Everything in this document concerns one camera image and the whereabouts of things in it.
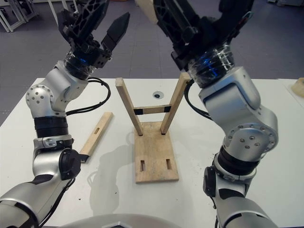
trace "screw hole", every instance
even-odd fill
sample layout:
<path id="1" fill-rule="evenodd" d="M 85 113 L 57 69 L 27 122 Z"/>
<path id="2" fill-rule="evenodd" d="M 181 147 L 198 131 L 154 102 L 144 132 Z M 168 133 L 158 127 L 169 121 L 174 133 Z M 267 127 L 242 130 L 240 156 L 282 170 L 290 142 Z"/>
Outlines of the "screw hole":
<path id="1" fill-rule="evenodd" d="M 164 97 L 164 95 L 163 95 L 163 92 L 161 92 L 161 91 L 156 91 L 156 92 L 153 93 L 153 97 L 154 97 L 155 99 L 162 99 L 162 98 Z"/>

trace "wooden block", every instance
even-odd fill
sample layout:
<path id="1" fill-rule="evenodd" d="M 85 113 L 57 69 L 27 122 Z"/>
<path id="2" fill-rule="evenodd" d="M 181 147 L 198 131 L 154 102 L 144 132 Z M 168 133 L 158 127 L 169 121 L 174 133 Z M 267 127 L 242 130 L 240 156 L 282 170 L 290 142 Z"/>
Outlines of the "wooden block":
<path id="1" fill-rule="evenodd" d="M 139 122 L 138 117 L 134 113 L 134 106 L 133 106 L 130 95 L 128 93 L 128 90 L 125 86 L 125 83 L 124 83 L 124 80 L 122 77 L 117 78 L 115 80 L 115 86 L 118 90 L 118 93 L 123 101 L 123 104 L 124 104 L 128 114 L 130 116 L 130 119 L 132 120 L 132 123 L 137 131 L 137 134 L 143 135 L 143 130 L 142 130 L 141 124 Z"/>
<path id="2" fill-rule="evenodd" d="M 93 155 L 93 152 L 94 152 L 101 136 L 103 135 L 106 128 L 108 127 L 112 117 L 113 117 L 113 113 L 106 112 L 100 118 L 98 124 L 92 131 L 90 137 L 87 139 L 85 145 L 83 146 L 83 148 L 80 152 L 81 162 L 85 163 L 87 161 L 87 159 Z"/>
<path id="3" fill-rule="evenodd" d="M 178 181 L 169 132 L 162 135 L 161 122 L 141 123 L 143 136 L 135 133 L 136 183 Z"/>
<path id="4" fill-rule="evenodd" d="M 164 116 L 164 119 L 162 121 L 161 125 L 161 133 L 166 134 L 170 124 L 175 116 L 175 113 L 177 111 L 177 108 L 179 107 L 181 103 L 181 99 L 184 96 L 184 90 L 186 88 L 187 82 L 190 81 L 191 78 L 188 73 L 181 73 L 180 78 L 177 82 L 177 85 L 175 87 L 174 93 L 172 95 L 170 104 L 171 104 L 171 110 L 169 113 L 166 113 Z"/>
<path id="5" fill-rule="evenodd" d="M 145 15 L 149 18 L 152 24 L 156 25 L 158 19 L 155 14 L 155 9 L 153 5 L 153 0 L 135 0 L 141 10 L 145 13 Z"/>
<path id="6" fill-rule="evenodd" d="M 135 115 L 153 114 L 153 113 L 168 113 L 171 109 L 170 104 L 159 106 L 147 106 L 134 108 Z"/>

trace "rectangular slot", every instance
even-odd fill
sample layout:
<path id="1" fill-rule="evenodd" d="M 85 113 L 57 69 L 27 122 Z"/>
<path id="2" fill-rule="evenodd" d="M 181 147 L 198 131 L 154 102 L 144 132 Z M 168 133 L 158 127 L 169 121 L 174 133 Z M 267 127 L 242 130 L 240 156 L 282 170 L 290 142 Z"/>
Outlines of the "rectangular slot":
<path id="1" fill-rule="evenodd" d="M 146 171 L 146 165 L 144 164 L 144 160 L 141 160 L 141 172 Z"/>
<path id="2" fill-rule="evenodd" d="M 98 131 L 99 131 L 99 127 L 96 129 L 96 131 L 94 132 L 94 134 L 97 134 L 98 133 Z"/>
<path id="3" fill-rule="evenodd" d="M 166 163 L 167 163 L 167 169 L 171 170 L 172 167 L 171 167 L 171 161 L 170 161 L 170 159 L 166 159 Z"/>

